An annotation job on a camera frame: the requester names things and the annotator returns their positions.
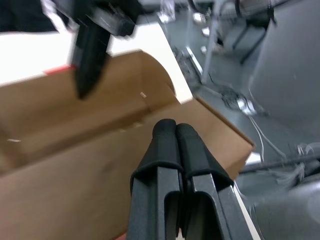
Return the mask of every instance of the white cable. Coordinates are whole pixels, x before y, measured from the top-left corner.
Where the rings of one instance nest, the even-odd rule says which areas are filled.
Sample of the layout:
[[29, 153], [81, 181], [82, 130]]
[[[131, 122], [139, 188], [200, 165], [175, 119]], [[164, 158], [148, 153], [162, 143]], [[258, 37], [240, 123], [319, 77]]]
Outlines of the white cable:
[[255, 122], [255, 120], [252, 118], [252, 123], [257, 127], [258, 131], [261, 133], [262, 137], [266, 140], [266, 142], [270, 145], [271, 148], [273, 148], [273, 150], [278, 153], [281, 157], [283, 157], [284, 159], [287, 158], [287, 156], [281, 151], [279, 150], [279, 148], [277, 148], [266, 136], [265, 134], [262, 132], [262, 130], [260, 129], [260, 127], [258, 126], [258, 124]]
[[301, 182], [305, 177], [305, 165], [300, 163], [295, 165], [293, 171], [277, 171], [273, 169], [257, 171], [259, 175], [272, 175], [276, 177], [276, 182], [280, 185], [294, 185], [297, 181]]
[[315, 153], [314, 149], [316, 149], [316, 148], [320, 148], [320, 142], [312, 142], [309, 144], [302, 142], [297, 145], [297, 150], [298, 150], [299, 156], [309, 154], [310, 151]]
[[256, 127], [256, 125], [254, 124], [254, 119], [252, 118], [252, 116], [248, 116], [252, 125], [254, 126], [256, 132], [258, 133], [259, 135], [259, 138], [260, 138], [260, 143], [261, 143], [261, 162], [264, 163], [265, 162], [265, 145], [264, 145], [264, 142], [262, 140], [262, 137], [261, 137], [261, 134], [258, 130], [258, 128]]

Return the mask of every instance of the cardboard box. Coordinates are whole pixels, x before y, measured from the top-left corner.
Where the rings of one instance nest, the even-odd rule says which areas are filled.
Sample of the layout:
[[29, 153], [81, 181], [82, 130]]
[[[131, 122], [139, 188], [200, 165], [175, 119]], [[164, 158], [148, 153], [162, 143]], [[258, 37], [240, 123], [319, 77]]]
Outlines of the cardboard box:
[[161, 119], [191, 124], [233, 179], [254, 147], [201, 99], [180, 104], [166, 70], [142, 51], [112, 58], [85, 101], [72, 69], [0, 87], [0, 101], [3, 240], [125, 233], [130, 176]]

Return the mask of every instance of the brown cardboard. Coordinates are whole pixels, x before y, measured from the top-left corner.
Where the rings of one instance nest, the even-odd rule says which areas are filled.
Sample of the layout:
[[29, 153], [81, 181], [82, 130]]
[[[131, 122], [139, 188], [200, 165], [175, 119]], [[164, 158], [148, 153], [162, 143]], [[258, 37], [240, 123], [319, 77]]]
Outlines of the brown cardboard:
[[[22, 104], [27, 110], [0, 110], [6, 134], [10, 138], [17, 135], [22, 139], [20, 143], [25, 142], [20, 149], [16, 148], [22, 149], [22, 157], [18, 158], [33, 161], [0, 177], [1, 239], [111, 240], [120, 236], [128, 225], [130, 176], [149, 146], [155, 123], [164, 118], [191, 124], [231, 178], [244, 166], [253, 144], [219, 113], [201, 100], [177, 104], [169, 76], [145, 53], [132, 53], [112, 61], [117, 60], [116, 65], [107, 68], [112, 72], [122, 63], [132, 64], [128, 68], [134, 79], [125, 71], [118, 73], [123, 76], [119, 79], [115, 71], [113, 77], [105, 77], [112, 82], [103, 81], [85, 102], [67, 95], [73, 91], [70, 71], [33, 79], [34, 84], [17, 83], [25, 84], [18, 89], [6, 88], [18, 94], [19, 89], [28, 91], [40, 85], [49, 94], [39, 93], [41, 102], [39, 96], [32, 96], [32, 102], [28, 103], [14, 101], [12, 106], [18, 108]], [[69, 89], [64, 93], [60, 93], [62, 89], [51, 90], [58, 88], [52, 81], [62, 78]], [[117, 95], [121, 91], [127, 94]], [[0, 100], [5, 99], [4, 92], [0, 88]], [[114, 114], [108, 118], [103, 111]], [[32, 119], [26, 120], [28, 127], [19, 126], [22, 117]], [[44, 137], [58, 132], [54, 140]], [[66, 145], [57, 147], [58, 140]], [[40, 147], [35, 145], [39, 141], [43, 141]], [[3, 157], [10, 161], [6, 156], [14, 158], [11, 151]]]
[[17, 167], [178, 102], [166, 70], [141, 51], [112, 58], [85, 101], [76, 98], [73, 74], [69, 69], [0, 87], [6, 103], [0, 124], [5, 139], [19, 140], [9, 144], [21, 153], [10, 156]]

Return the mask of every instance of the white tabletop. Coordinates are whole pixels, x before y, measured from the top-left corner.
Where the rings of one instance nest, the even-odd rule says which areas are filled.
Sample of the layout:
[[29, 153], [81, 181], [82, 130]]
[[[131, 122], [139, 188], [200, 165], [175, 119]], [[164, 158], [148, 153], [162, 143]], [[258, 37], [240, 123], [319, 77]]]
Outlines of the white tabletop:
[[[0, 86], [43, 76], [44, 71], [69, 65], [75, 34], [0, 34]], [[110, 40], [112, 56], [142, 50], [153, 56], [171, 77], [176, 97], [183, 103], [192, 93], [158, 23], [138, 25], [131, 37]]]

